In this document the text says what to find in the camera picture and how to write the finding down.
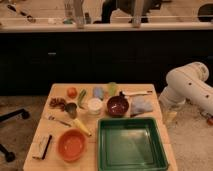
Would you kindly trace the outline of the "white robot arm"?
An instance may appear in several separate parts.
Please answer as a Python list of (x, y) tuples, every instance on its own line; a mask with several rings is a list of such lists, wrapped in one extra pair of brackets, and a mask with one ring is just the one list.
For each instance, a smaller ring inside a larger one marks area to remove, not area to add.
[(167, 86), (159, 96), (166, 109), (182, 106), (191, 100), (213, 115), (213, 87), (206, 83), (209, 69), (202, 62), (192, 62), (170, 70), (166, 75)]

